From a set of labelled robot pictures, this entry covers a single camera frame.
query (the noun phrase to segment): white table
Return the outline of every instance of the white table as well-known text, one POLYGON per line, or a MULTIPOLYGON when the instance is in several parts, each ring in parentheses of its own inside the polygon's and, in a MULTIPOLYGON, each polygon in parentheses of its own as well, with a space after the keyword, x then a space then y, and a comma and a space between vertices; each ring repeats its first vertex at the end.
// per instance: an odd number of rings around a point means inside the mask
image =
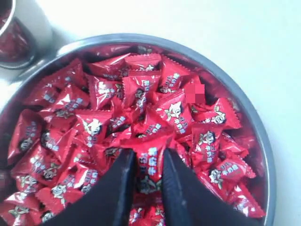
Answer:
POLYGON ((57 46, 99 34, 143 33, 219 65, 250 98, 268 132, 277 170, 275 225, 300 225, 299 0, 37 1, 57 46))

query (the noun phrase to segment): white surface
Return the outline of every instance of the white surface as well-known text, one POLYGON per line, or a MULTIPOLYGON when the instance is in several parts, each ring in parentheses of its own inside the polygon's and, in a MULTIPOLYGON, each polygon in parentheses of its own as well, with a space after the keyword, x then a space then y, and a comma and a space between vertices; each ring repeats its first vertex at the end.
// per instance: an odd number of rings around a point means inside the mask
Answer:
POLYGON ((274 225, 300 225, 300 0, 37 1, 60 43, 143 33, 219 65, 250 98, 269 134, 277 168, 274 225))

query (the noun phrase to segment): metal bowl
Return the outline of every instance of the metal bowl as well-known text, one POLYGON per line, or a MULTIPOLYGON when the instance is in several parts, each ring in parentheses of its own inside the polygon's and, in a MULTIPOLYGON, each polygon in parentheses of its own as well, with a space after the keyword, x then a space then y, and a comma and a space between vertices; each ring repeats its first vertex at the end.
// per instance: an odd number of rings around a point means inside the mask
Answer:
POLYGON ((37 65, 23 73, 12 86, 16 90, 0 112, 0 134, 2 135, 0 167, 7 167, 7 149, 16 120, 24 109, 22 100, 28 96, 37 81, 65 66, 75 57, 89 62, 134 51, 139 53, 160 52, 186 67, 206 69, 209 73, 200 76, 206 86, 208 98, 231 98, 240 109, 243 127, 249 128, 256 137, 256 145, 250 150, 246 162, 259 175, 250 184, 251 193, 266 211, 260 220, 262 225, 273 225, 276 205, 276 176, 274 158, 266 130, 250 100, 240 87, 221 68, 201 54, 175 42, 141 34, 109 34, 83 39, 49 54, 37 65))

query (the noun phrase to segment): metal container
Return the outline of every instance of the metal container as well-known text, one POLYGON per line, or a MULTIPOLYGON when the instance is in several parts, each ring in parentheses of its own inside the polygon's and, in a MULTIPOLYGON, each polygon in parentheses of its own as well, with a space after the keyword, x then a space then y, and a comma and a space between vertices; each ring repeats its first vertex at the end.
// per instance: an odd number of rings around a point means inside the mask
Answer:
POLYGON ((0 1, 0 78, 13 79, 52 44, 52 30, 35 0, 0 1))
POLYGON ((18 77, 18 80, 12 84, 12 89, 16 91, 0 112, 0 134, 3 138, 0 166, 6 167, 10 135, 14 131, 20 111, 24 108, 22 99, 29 94, 37 81, 62 68, 75 57, 96 62, 129 51, 163 53, 191 70, 198 68, 209 72, 200 76, 206 86, 207 98, 230 98, 243 118, 242 124, 245 129, 239 130, 238 133, 243 136, 246 131, 248 133, 251 131, 256 137, 256 144, 250 150, 246 162, 257 172, 258 177, 251 181, 249 188, 266 211, 266 217, 260 220, 262 225, 273 225, 276 205, 274 158, 265 128, 250 100, 230 76, 204 56, 175 42, 152 36, 109 34, 80 40, 64 46, 56 54, 48 55, 18 77))

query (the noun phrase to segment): candy pile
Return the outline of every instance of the candy pile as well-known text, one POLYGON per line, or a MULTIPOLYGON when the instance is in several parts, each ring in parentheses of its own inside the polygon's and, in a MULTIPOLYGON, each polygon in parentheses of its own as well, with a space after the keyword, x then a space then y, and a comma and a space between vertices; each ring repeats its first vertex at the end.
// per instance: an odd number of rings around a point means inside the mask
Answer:
POLYGON ((24 104, 8 151, 18 192, 0 209, 9 225, 57 215, 89 191, 123 148, 136 152, 139 165, 130 225, 164 225, 166 147, 216 196, 249 217, 265 215, 246 187, 256 176, 243 160, 248 149, 226 132, 241 128, 232 103, 219 98, 207 105, 198 73, 164 55, 75 59, 42 79, 24 104))

